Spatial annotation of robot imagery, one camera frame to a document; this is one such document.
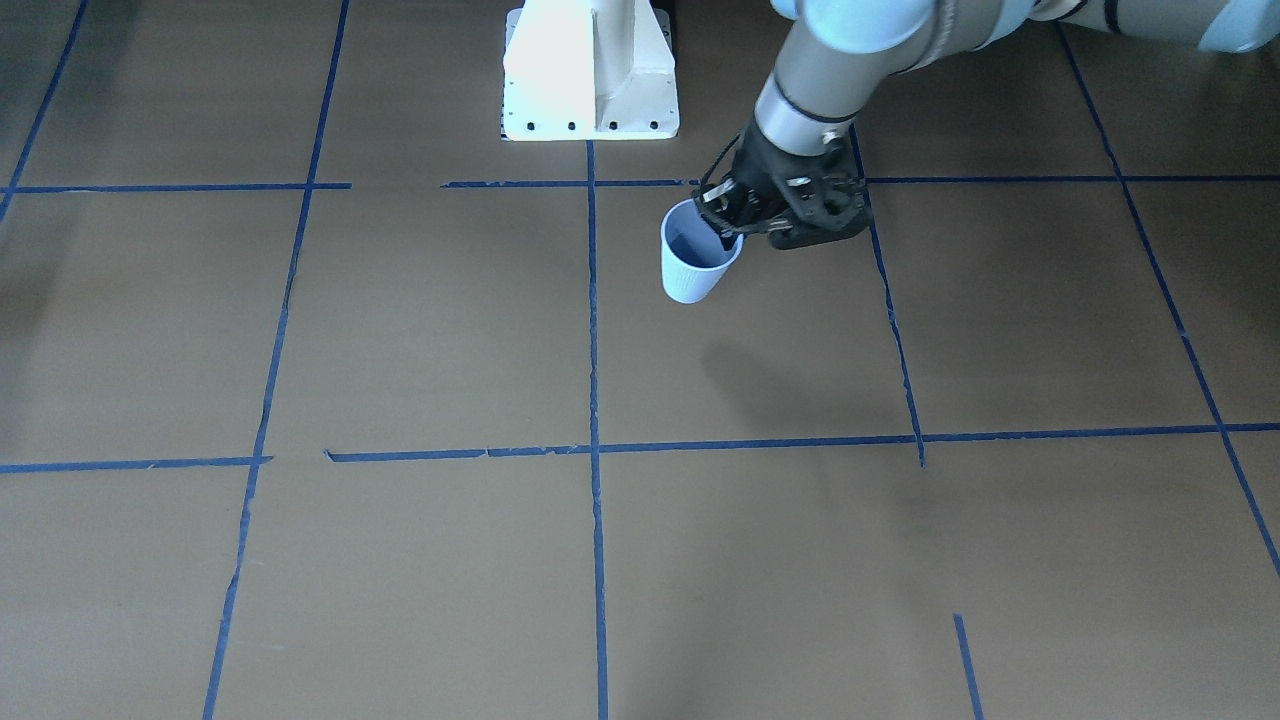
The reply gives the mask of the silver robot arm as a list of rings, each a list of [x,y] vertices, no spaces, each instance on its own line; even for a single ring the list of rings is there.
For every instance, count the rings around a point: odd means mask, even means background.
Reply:
[[[1275,1],[777,1],[792,23],[750,120],[703,178],[692,209],[726,249],[750,234],[773,249],[850,240],[872,222],[851,127],[892,76],[1064,22],[1207,53],[1249,53],[1277,36]]]

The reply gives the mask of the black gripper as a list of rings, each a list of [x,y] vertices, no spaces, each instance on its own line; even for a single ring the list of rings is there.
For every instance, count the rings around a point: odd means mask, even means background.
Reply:
[[[726,252],[744,234],[776,250],[851,240],[873,222],[867,178],[845,129],[820,136],[815,156],[776,147],[758,128],[741,129],[694,190],[699,217]]]

